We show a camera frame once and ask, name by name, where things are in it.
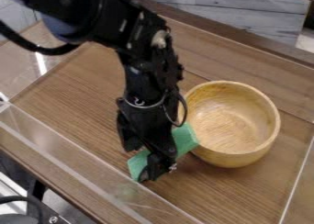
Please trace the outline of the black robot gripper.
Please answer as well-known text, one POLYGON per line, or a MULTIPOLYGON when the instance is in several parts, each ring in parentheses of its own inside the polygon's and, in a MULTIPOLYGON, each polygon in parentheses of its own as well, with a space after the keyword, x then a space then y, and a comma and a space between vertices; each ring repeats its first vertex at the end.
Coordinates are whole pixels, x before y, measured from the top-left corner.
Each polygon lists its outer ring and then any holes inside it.
POLYGON ((144 102, 135 95, 124 95, 116 105, 116 129, 126 152, 140 147, 152 152, 144 159, 138 181, 155 181, 176 165, 172 127, 180 126, 175 123, 179 98, 176 94, 163 94, 144 102))

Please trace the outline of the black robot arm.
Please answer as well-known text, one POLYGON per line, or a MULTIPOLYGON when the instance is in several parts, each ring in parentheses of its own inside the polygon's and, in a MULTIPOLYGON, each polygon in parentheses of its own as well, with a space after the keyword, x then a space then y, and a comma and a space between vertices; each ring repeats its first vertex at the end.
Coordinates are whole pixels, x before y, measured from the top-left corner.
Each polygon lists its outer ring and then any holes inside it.
POLYGON ((186 104, 178 83, 184 67, 172 47, 167 21, 135 0, 13 0, 41 14, 44 25, 64 42, 47 48, 25 39, 0 20, 0 35, 43 55, 64 55, 86 42, 115 50, 126 88, 116 99, 116 127, 126 151, 148 150, 136 180, 155 181, 174 170, 179 149, 172 129, 186 104))

